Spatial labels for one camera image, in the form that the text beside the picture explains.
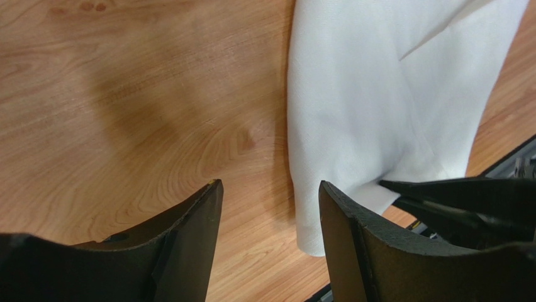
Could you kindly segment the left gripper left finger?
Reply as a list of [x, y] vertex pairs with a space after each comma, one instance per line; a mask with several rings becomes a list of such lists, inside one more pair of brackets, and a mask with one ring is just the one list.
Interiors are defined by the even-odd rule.
[[64, 245], [29, 233], [1, 235], [2, 301], [204, 301], [223, 184], [102, 242]]

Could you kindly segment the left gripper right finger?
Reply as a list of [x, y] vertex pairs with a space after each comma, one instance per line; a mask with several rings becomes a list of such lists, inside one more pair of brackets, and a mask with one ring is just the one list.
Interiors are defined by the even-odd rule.
[[326, 181], [319, 204], [335, 301], [535, 300], [535, 241], [459, 247], [427, 238]]

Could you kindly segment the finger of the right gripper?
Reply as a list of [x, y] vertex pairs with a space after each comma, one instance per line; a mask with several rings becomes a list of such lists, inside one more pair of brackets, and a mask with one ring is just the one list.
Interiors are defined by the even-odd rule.
[[535, 241], [535, 180], [467, 177], [431, 182], [381, 180], [394, 206], [459, 247]]

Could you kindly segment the white cloth napkin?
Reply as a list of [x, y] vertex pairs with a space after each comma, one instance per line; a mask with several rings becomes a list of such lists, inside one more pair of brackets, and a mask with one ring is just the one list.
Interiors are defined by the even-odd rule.
[[380, 179], [462, 177], [527, 1], [297, 1], [288, 149], [297, 244], [325, 254], [318, 190], [383, 213]]

